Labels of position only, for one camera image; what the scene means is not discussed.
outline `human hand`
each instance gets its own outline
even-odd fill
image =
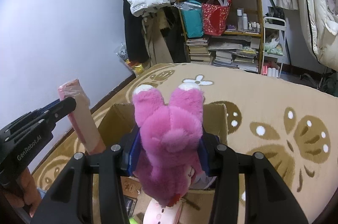
[[[13,195],[12,193],[3,190],[3,194],[14,208],[22,208],[25,204],[32,205],[29,210],[29,215],[33,217],[37,207],[41,202],[40,193],[35,186],[33,176],[30,174],[28,168],[26,168],[20,175],[19,180],[23,189],[23,199]]]

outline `white plush paw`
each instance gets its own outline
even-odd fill
[[[191,90],[191,89],[198,89],[201,90],[198,84],[195,83],[183,83],[179,85],[179,89],[182,90]]]
[[[147,91],[153,88],[154,87],[150,84],[142,84],[139,85],[136,89],[134,89],[133,94],[139,94],[141,91]]]

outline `stuffed animal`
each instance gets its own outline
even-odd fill
[[[171,207],[202,172],[197,147],[203,133],[203,93],[197,84],[183,83],[166,106],[158,89],[140,85],[132,99],[142,143],[134,174],[146,194]]]

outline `red bag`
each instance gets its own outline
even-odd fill
[[[209,0],[202,4],[204,34],[220,36],[225,31],[231,0],[227,6],[220,6],[217,0]]]

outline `metal rivet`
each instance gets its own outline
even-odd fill
[[[219,145],[217,145],[217,149],[218,149],[219,151],[226,151],[226,145],[224,145],[224,144],[219,144]]]
[[[255,153],[255,157],[256,157],[257,159],[263,159],[263,158],[264,158],[264,154],[263,154],[263,153],[260,153],[260,152],[256,152],[256,153]]]
[[[112,151],[119,151],[121,149],[121,146],[116,144],[116,145],[112,145],[110,148]]]
[[[83,156],[83,153],[75,153],[75,154],[74,154],[74,158],[75,158],[76,160],[81,159],[82,156]]]

